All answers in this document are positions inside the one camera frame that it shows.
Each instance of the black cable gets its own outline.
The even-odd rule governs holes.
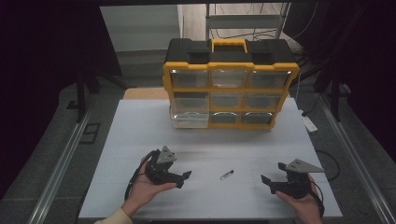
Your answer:
[[[250,10],[247,12],[247,14],[251,11],[252,8],[253,8],[253,3],[250,4]]]
[[[303,114],[301,114],[301,116],[306,117],[309,113],[311,113],[315,109],[315,107],[317,106],[319,97],[320,97],[320,93],[318,94],[318,97],[317,97],[317,100],[315,101],[314,106],[312,106],[312,108],[310,110],[303,112]]]
[[[222,4],[220,4],[221,12],[224,14],[224,10],[222,9]]]
[[[270,33],[270,32],[274,32],[274,31],[276,31],[276,30],[262,31],[262,32],[258,32],[257,34],[265,34],[265,33]],[[228,39],[228,38],[240,37],[240,36],[244,36],[244,35],[252,35],[252,33],[243,34],[243,35],[230,35],[230,36],[225,36],[225,37],[219,36],[219,34],[218,34],[218,37],[222,38],[222,39]]]
[[[318,204],[318,207],[319,207],[320,217],[323,217],[323,214],[324,214],[323,192],[321,191],[321,188],[315,182],[311,181],[311,183],[314,184],[319,189],[319,192],[320,192],[320,195],[321,195],[321,199],[319,198],[319,196],[312,189],[309,190],[309,194],[315,199],[315,201],[317,201],[317,204]]]
[[[216,34],[218,35],[219,38],[224,38],[224,37],[220,37],[218,29],[216,29]]]
[[[212,34],[212,39],[214,39],[215,37],[213,36],[212,29],[209,29],[209,30],[210,30],[210,34]]]
[[[264,40],[264,39],[260,39],[258,38],[258,36],[270,36],[270,37],[275,37],[274,35],[256,35],[254,38],[257,40]]]
[[[303,67],[303,66],[306,65],[308,62],[309,62],[308,60],[305,60],[305,61],[303,61],[302,63],[299,63],[298,66],[299,66],[299,67]]]
[[[332,154],[330,154],[330,153],[328,153],[328,152],[325,152],[325,151],[322,151],[322,150],[315,150],[315,151],[316,151],[316,152],[319,152],[319,153],[322,153],[322,154],[325,154],[326,156],[330,157],[330,158],[335,162],[335,165],[337,166],[337,173],[336,173],[334,176],[328,177],[328,178],[327,178],[328,181],[334,181],[334,179],[336,179],[336,178],[340,175],[340,173],[341,173],[340,164],[339,164],[338,161],[335,159],[335,157],[332,156]]]
[[[301,58],[299,58],[296,62],[299,63],[301,60],[303,60],[303,59],[305,59],[305,58],[306,58],[306,55],[303,54],[303,56],[302,56]]]
[[[134,171],[134,175],[131,177],[128,183],[128,187],[125,190],[125,195],[124,195],[124,200],[126,201],[129,197],[129,193],[131,191],[132,185],[134,184],[134,181],[136,178],[139,176],[140,169],[142,168],[143,164],[145,164],[146,161],[149,160],[149,158],[154,154],[154,151],[150,151],[150,153],[145,157],[145,159],[140,162],[139,167]]]
[[[253,30],[253,40],[256,38],[254,35],[256,34],[256,28]]]
[[[271,3],[271,7],[273,8],[274,12],[276,13],[276,10],[274,8],[274,5]]]

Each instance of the cable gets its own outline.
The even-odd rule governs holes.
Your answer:
[[[270,32],[274,32],[274,31],[276,31],[276,30],[262,31],[262,32],[258,32],[256,34],[264,34],[264,33],[270,33]],[[225,36],[225,37],[219,36],[219,34],[218,34],[218,37],[223,38],[223,39],[228,39],[228,38],[239,37],[239,36],[244,36],[244,35],[252,35],[252,33],[243,34],[243,35],[230,35],[230,36]]]
[[[125,190],[125,195],[124,195],[124,200],[126,201],[129,197],[129,193],[131,191],[132,185],[134,184],[134,181],[136,178],[139,176],[140,169],[142,168],[143,164],[145,164],[146,161],[149,160],[149,158],[154,154],[154,151],[150,151],[150,153],[140,162],[139,167],[134,171],[134,175],[131,177],[128,183],[128,187]]]
[[[318,8],[318,2],[315,4],[315,9],[314,9],[314,12],[312,13],[312,17],[309,20],[308,24],[305,26],[305,28],[299,34],[295,35],[294,37],[290,38],[289,40],[294,39],[295,37],[301,35],[309,27],[309,25],[311,24],[312,20],[314,19],[315,13],[317,12],[317,8]]]
[[[297,102],[297,98],[298,98],[298,91],[300,90],[300,78],[301,78],[301,71],[298,74],[298,81],[297,81],[297,92],[296,92],[296,97],[294,98],[295,101]]]
[[[340,164],[339,164],[338,161],[335,159],[335,157],[332,156],[332,154],[330,154],[330,153],[328,153],[328,152],[325,152],[325,151],[322,151],[322,150],[315,150],[315,151],[316,151],[316,152],[319,152],[319,153],[325,154],[326,156],[332,158],[332,160],[335,162],[335,165],[337,166],[337,173],[335,174],[335,176],[333,176],[333,177],[328,177],[328,178],[327,178],[328,181],[334,181],[334,179],[336,179],[336,178],[340,175],[340,173],[341,173]]]
[[[264,36],[264,35],[256,35],[253,40],[263,40],[258,38],[259,36]]]
[[[320,93],[318,94],[318,97],[314,103],[314,106],[312,106],[312,108],[310,110],[303,112],[303,114],[301,114],[301,116],[306,117],[309,113],[311,113],[315,109],[315,107],[317,106],[319,97],[320,97]]]
[[[256,36],[254,36],[256,34],[256,28],[254,28],[254,30],[253,30],[253,41],[254,41],[254,39],[256,38]]]
[[[301,58],[299,58],[296,62],[299,63],[302,59],[305,59],[305,58],[306,58],[306,55],[303,54],[303,56]]]
[[[222,4],[220,4],[220,9],[221,9],[221,12],[224,14],[224,10],[222,9]]]
[[[209,29],[209,30],[210,30],[210,34],[212,34],[212,39],[214,39],[215,37],[213,36],[212,29]]]
[[[323,217],[323,214],[324,214],[323,192],[321,191],[321,188],[315,182],[313,182],[313,181],[310,181],[310,182],[312,184],[314,184],[319,189],[319,192],[320,192],[320,195],[321,195],[321,199],[319,198],[319,196],[312,189],[309,190],[309,194],[315,199],[315,201],[317,201],[317,204],[318,204],[318,207],[319,207],[319,212],[320,212],[320,217]]]
[[[216,34],[218,35],[219,38],[222,38],[222,37],[220,37],[220,35],[219,35],[218,29],[216,29]]]
[[[304,62],[302,62],[302,63],[299,63],[298,66],[299,66],[299,67],[303,67],[303,66],[306,65],[307,63],[308,63],[308,61],[304,61]]]
[[[248,10],[247,14],[251,11],[252,8],[253,8],[253,3],[250,4],[250,9]]]
[[[274,10],[274,12],[276,14],[276,10],[275,10],[274,5],[272,3],[271,3],[271,7],[273,8],[273,10]]]

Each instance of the storage drawer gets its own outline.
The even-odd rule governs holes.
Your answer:
[[[211,92],[210,106],[216,107],[241,107],[243,93]]]
[[[242,114],[241,122],[245,124],[269,124],[273,113],[247,112]]]
[[[218,88],[246,87],[248,71],[238,69],[217,69],[212,71],[212,86]]]
[[[235,124],[239,115],[240,113],[238,112],[210,112],[210,122]]]
[[[175,128],[207,128],[209,103],[207,98],[175,98],[171,106]]]
[[[247,93],[246,108],[276,109],[280,93]]]
[[[283,88],[290,71],[253,71],[250,74],[250,88]]]
[[[171,70],[175,88],[205,88],[209,86],[207,70]]]

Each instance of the hand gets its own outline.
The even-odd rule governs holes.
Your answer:
[[[313,183],[311,183],[311,188],[314,193],[317,193],[317,189]],[[293,199],[289,195],[277,191],[276,195],[283,200],[284,202],[288,203],[294,211],[297,213],[298,218],[304,223],[304,224],[321,224],[322,219],[319,214],[319,207],[317,202],[315,201],[314,197],[312,197],[310,194],[307,194],[305,197],[302,199]]]
[[[128,217],[132,217],[141,206],[149,203],[158,193],[169,189],[174,189],[177,186],[176,183],[154,185],[145,176],[146,166],[147,162],[145,162],[140,169],[139,176],[134,181],[129,197],[121,207],[122,211]]]

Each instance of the black curtain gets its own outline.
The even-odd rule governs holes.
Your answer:
[[[2,1],[0,30],[2,198],[77,71],[94,77],[90,68],[95,67],[119,76],[120,66],[99,6]]]
[[[348,102],[378,142],[396,160],[396,4],[371,1],[338,61]]]

